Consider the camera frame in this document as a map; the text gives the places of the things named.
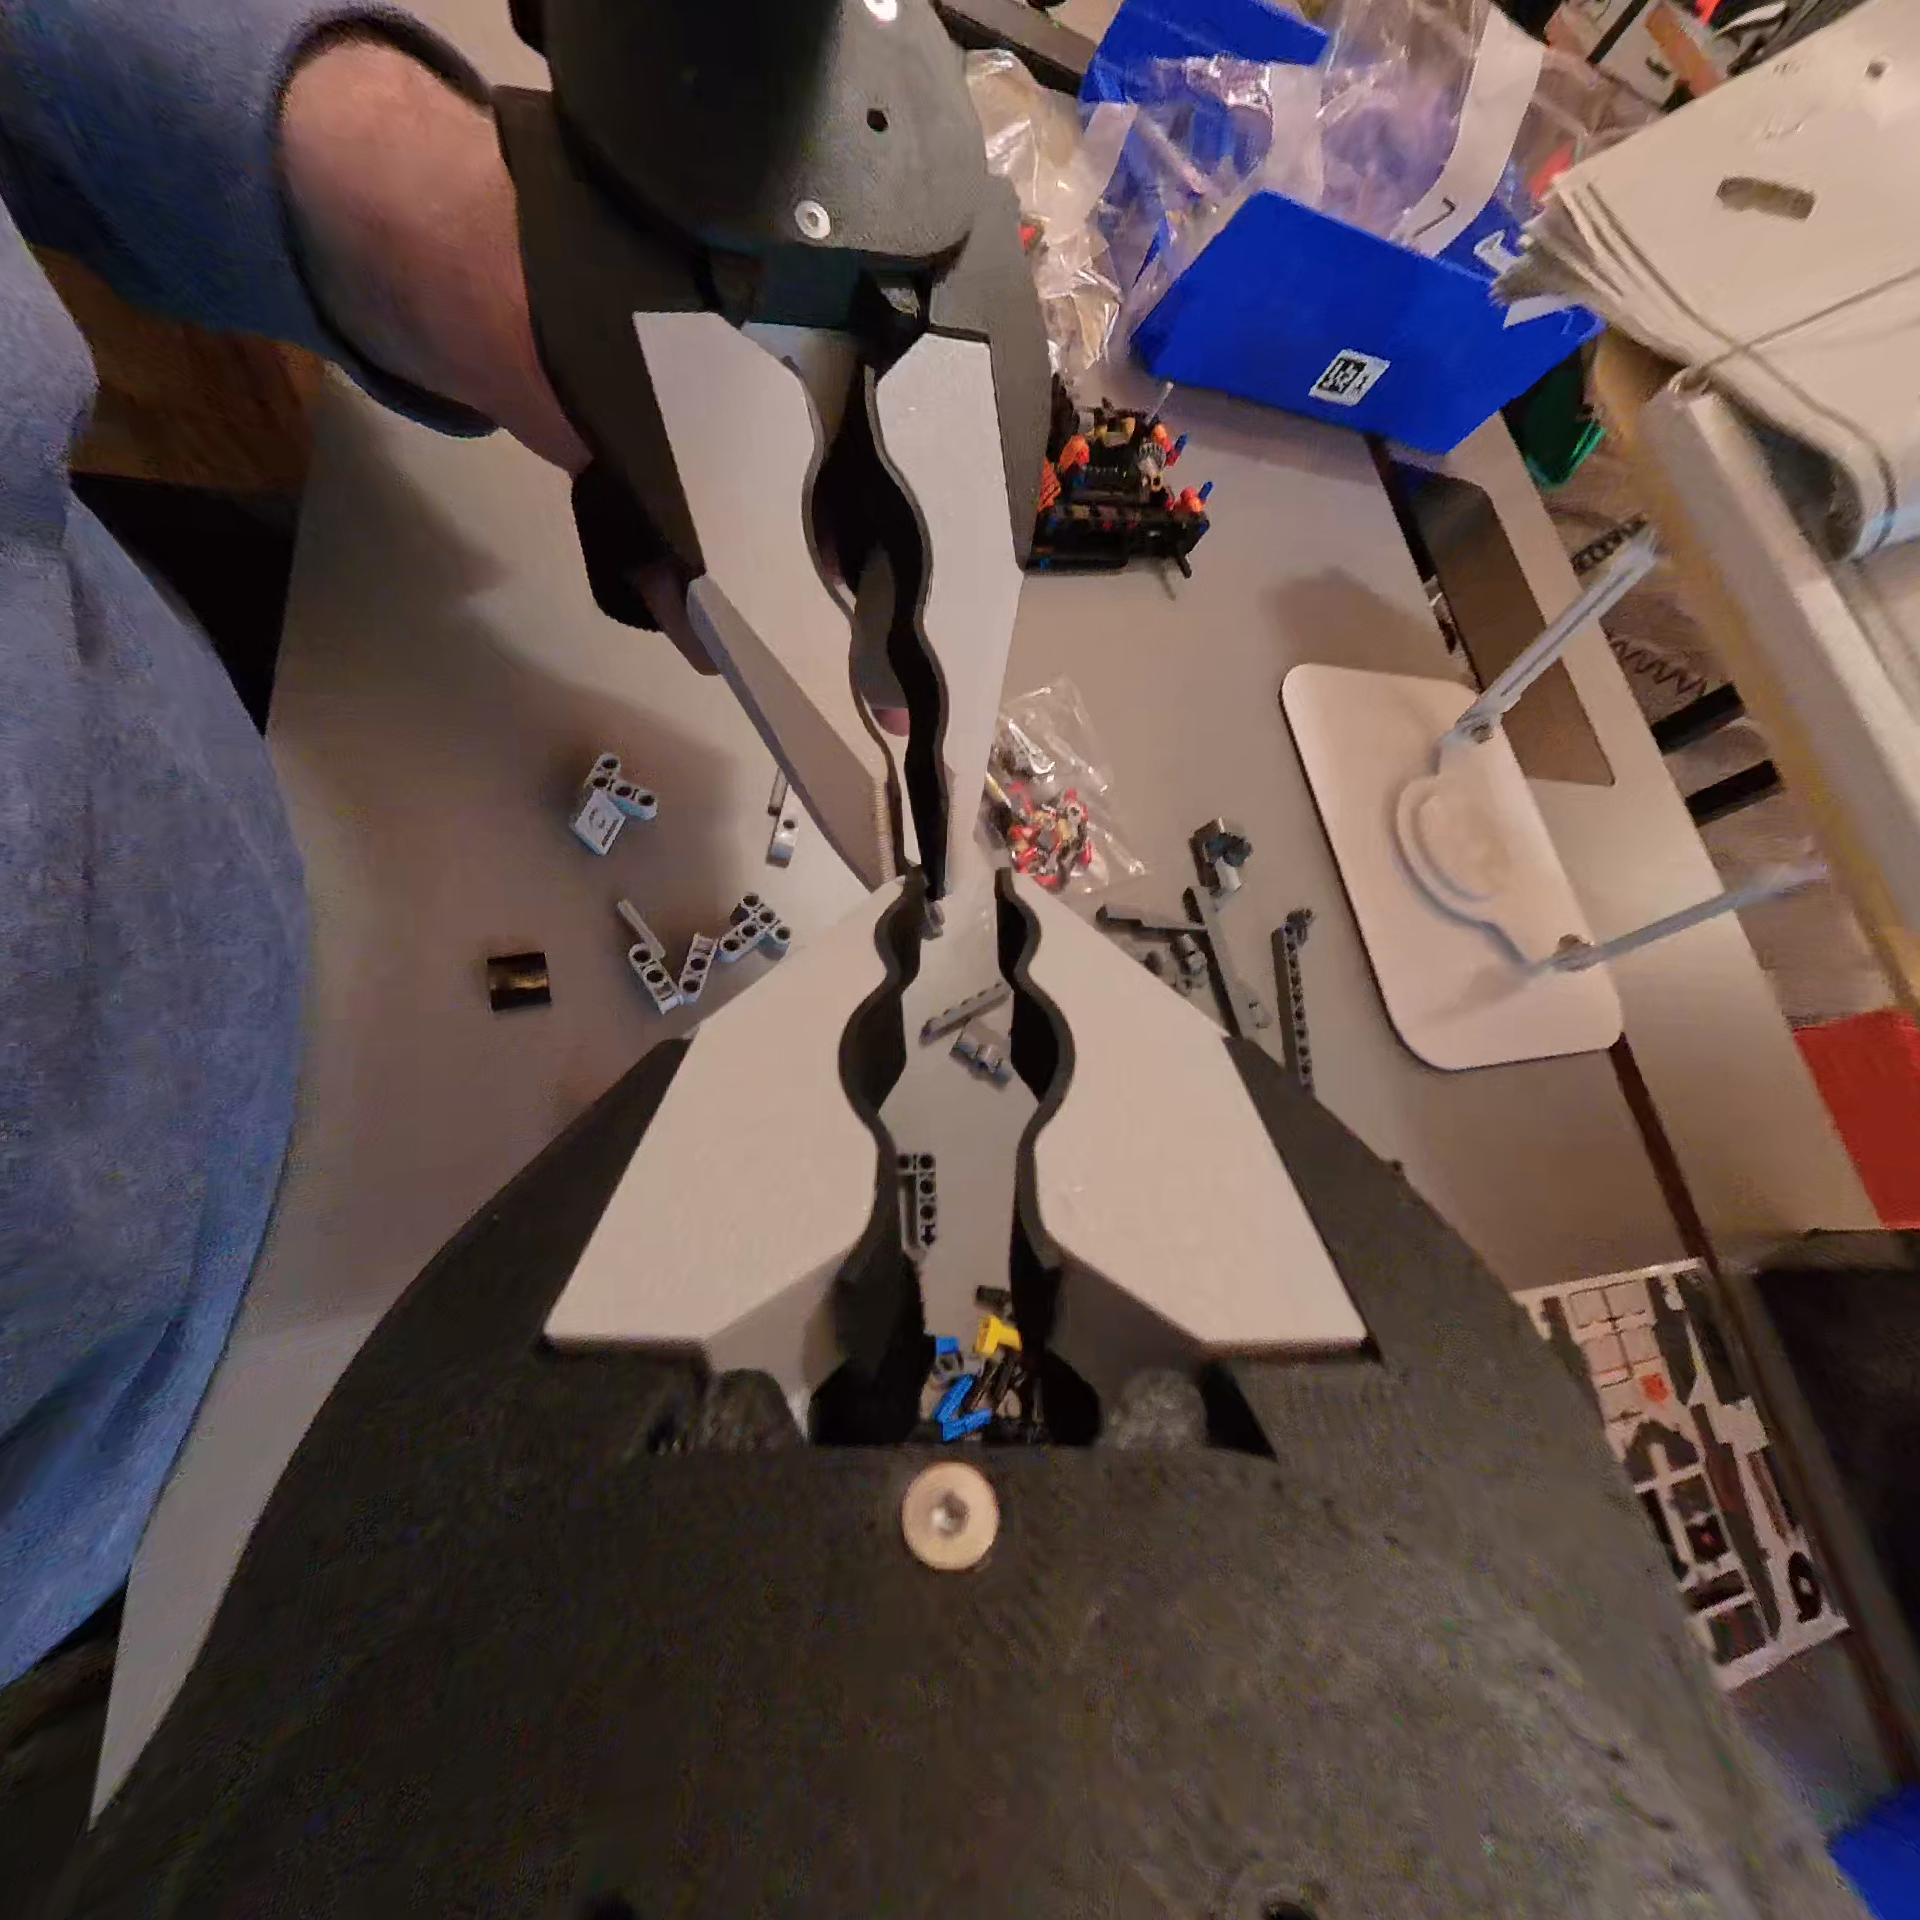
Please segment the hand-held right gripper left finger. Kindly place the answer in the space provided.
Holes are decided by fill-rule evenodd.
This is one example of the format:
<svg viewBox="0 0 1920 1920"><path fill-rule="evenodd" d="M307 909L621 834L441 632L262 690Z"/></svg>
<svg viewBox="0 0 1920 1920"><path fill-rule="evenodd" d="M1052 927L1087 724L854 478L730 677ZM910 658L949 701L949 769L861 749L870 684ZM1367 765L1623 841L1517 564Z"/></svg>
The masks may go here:
<svg viewBox="0 0 1920 1920"><path fill-rule="evenodd" d="M611 1199L547 1313L564 1353L631 1348L798 1396L847 1343L833 1285L893 1202L878 1092L843 1044L870 1000L903 1053L926 884L899 877L734 993L690 1033Z"/></svg>

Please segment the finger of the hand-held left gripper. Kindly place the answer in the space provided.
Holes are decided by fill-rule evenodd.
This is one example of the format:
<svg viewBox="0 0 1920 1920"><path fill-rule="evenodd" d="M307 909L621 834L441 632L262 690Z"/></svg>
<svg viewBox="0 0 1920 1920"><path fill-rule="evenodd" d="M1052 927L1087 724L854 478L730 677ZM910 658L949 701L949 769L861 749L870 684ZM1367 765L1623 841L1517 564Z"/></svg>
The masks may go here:
<svg viewBox="0 0 1920 1920"><path fill-rule="evenodd" d="M970 874L970 845L1017 625L1017 562L986 343L929 332L870 388L870 432L900 505L891 569L903 756L931 897Z"/></svg>
<svg viewBox="0 0 1920 1920"><path fill-rule="evenodd" d="M701 554L689 621L829 848L878 892L900 872L900 794L811 535L810 388L714 311L639 311L633 328Z"/></svg>

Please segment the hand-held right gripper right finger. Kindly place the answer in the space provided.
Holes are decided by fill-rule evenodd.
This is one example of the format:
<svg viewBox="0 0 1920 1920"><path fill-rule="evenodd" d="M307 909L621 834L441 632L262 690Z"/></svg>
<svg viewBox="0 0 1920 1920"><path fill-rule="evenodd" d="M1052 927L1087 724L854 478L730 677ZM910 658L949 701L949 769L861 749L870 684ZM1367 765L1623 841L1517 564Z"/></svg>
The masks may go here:
<svg viewBox="0 0 1920 1920"><path fill-rule="evenodd" d="M1367 1325L1233 1053L1033 880L995 880L1015 1146L1015 1318L1101 1406L1140 1374L1349 1358Z"/></svg>

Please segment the pile of coloured lego pins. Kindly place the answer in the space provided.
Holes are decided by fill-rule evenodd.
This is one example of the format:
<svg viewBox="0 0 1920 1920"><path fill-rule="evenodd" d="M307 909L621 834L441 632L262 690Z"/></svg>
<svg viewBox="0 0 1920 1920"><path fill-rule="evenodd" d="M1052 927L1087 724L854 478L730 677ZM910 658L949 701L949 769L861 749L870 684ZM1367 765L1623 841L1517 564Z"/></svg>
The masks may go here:
<svg viewBox="0 0 1920 1920"><path fill-rule="evenodd" d="M935 1334L915 1437L931 1444L1033 1446L1044 1439L1038 1360L1025 1346L1015 1293L975 1289L973 1330Z"/></svg>

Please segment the person's left forearm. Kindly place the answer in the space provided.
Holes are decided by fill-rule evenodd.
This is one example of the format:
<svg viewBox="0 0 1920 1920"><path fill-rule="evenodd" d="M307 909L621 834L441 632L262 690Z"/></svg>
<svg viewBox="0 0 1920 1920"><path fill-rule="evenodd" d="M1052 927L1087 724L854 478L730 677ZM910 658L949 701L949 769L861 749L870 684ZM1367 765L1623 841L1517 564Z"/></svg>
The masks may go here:
<svg viewBox="0 0 1920 1920"><path fill-rule="evenodd" d="M395 5L12 2L3 21L5 200L135 306L292 344L455 439L491 422L385 369L315 301L282 177L302 58L373 38L468 104L489 87Z"/></svg>

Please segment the partly built lego model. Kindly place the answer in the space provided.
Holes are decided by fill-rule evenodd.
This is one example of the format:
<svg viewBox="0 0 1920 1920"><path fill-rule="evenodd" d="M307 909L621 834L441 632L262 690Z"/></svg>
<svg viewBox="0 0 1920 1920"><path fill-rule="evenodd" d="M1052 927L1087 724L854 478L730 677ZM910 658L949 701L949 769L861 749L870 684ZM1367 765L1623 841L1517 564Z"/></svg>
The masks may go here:
<svg viewBox="0 0 1920 1920"><path fill-rule="evenodd" d="M1079 404L1054 378L1039 500L1027 572L1121 574L1132 566L1194 576L1209 532L1211 482L1188 482L1187 433L1159 412Z"/></svg>

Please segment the light grey bent lego beam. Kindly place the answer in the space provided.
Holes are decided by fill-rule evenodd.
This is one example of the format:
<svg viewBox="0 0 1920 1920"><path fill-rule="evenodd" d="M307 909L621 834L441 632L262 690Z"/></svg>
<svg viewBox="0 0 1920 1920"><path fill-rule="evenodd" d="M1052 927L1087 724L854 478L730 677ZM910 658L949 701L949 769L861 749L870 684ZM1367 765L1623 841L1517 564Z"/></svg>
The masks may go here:
<svg viewBox="0 0 1920 1920"><path fill-rule="evenodd" d="M628 965L646 998L665 1017L703 998L716 954L718 941L699 932L690 938L678 966L669 966L669 952L650 935L628 948Z"/></svg>

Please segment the long black lego beam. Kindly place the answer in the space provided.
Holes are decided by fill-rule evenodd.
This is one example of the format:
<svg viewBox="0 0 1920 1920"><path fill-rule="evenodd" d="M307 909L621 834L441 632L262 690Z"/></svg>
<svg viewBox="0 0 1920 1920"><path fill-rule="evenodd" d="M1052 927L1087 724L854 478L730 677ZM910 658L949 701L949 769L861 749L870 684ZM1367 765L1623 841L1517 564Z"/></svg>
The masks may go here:
<svg viewBox="0 0 1920 1920"><path fill-rule="evenodd" d="M1313 908L1297 905L1271 935L1271 952L1277 977L1281 1038L1284 1063L1297 1084L1313 1096L1313 1034L1306 1004L1303 952L1313 937Z"/></svg>

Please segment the clear bag of lego pieces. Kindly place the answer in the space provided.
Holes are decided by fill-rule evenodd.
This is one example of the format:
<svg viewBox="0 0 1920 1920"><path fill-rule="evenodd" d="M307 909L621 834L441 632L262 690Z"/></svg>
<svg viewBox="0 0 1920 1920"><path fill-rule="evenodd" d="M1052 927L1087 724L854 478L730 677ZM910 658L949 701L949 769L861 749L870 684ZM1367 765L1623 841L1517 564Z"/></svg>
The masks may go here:
<svg viewBox="0 0 1920 1920"><path fill-rule="evenodd" d="M1007 695L989 744L981 822L1015 872L1052 895L1081 897L1143 880L1149 865L1126 800L1073 679Z"/></svg>

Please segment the person's left hand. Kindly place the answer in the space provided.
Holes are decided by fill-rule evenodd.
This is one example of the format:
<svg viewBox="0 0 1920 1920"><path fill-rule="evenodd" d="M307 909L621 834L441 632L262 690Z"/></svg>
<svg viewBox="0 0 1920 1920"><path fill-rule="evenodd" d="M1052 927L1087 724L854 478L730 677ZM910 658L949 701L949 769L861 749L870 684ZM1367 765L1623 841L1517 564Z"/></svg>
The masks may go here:
<svg viewBox="0 0 1920 1920"><path fill-rule="evenodd" d="M590 449L537 357L491 109L395 40L349 31L289 80L279 161L310 296L335 333L580 473Z"/></svg>

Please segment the blue storage bin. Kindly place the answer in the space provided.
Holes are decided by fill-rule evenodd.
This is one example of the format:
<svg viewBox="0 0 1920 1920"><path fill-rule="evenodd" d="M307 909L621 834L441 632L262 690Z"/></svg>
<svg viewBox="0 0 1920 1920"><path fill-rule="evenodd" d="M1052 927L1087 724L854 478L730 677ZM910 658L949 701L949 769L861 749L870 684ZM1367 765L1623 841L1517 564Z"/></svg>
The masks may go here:
<svg viewBox="0 0 1920 1920"><path fill-rule="evenodd" d="M1124 55L1174 52L1170 5L1121 5L1095 47L1083 104L1116 104ZM1307 58L1327 36L1286 5L1199 5L1230 52ZM1495 281L1519 229L1481 213L1439 256L1259 194L1202 246L1194 272L1151 301L1126 343L1177 386L1446 453L1599 336L1570 298L1502 303Z"/></svg>

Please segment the sticker sheet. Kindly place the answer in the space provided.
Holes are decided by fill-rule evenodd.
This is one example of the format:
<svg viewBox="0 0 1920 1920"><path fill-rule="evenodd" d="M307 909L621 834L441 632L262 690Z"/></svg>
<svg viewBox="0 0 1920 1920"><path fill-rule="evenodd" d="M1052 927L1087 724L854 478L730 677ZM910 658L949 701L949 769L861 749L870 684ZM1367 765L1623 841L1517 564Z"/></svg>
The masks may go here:
<svg viewBox="0 0 1920 1920"><path fill-rule="evenodd" d="M1599 1418L1724 1694L1846 1632L1700 1258L1517 1304Z"/></svg>

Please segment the red plastic bin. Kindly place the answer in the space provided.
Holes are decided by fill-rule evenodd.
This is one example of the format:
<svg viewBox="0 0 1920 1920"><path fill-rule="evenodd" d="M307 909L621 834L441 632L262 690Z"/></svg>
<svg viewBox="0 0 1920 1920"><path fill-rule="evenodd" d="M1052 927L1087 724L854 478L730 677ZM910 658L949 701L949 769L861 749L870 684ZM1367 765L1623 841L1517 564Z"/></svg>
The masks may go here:
<svg viewBox="0 0 1920 1920"><path fill-rule="evenodd" d="M1918 1228L1918 1026L1899 1007L1801 1023L1794 1041L1878 1222Z"/></svg>

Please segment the open instruction booklet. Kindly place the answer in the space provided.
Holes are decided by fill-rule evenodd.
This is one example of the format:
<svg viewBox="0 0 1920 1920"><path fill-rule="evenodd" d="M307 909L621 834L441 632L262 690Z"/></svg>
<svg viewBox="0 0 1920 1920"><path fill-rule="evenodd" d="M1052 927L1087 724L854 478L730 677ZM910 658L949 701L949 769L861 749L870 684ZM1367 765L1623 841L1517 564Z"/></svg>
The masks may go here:
<svg viewBox="0 0 1920 1920"><path fill-rule="evenodd" d="M1570 298L1830 471L1827 541L1918 526L1918 5L1859 5L1564 173L1495 298Z"/></svg>

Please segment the blue plastic container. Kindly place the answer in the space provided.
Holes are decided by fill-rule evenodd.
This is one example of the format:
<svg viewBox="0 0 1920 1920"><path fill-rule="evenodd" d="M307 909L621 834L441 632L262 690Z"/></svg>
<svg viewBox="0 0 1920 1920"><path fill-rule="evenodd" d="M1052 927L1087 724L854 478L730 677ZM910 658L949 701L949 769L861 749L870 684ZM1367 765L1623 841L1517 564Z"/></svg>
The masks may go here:
<svg viewBox="0 0 1920 1920"><path fill-rule="evenodd" d="M1918 1782L1839 1828L1830 1857L1877 1918L1918 1918Z"/></svg>

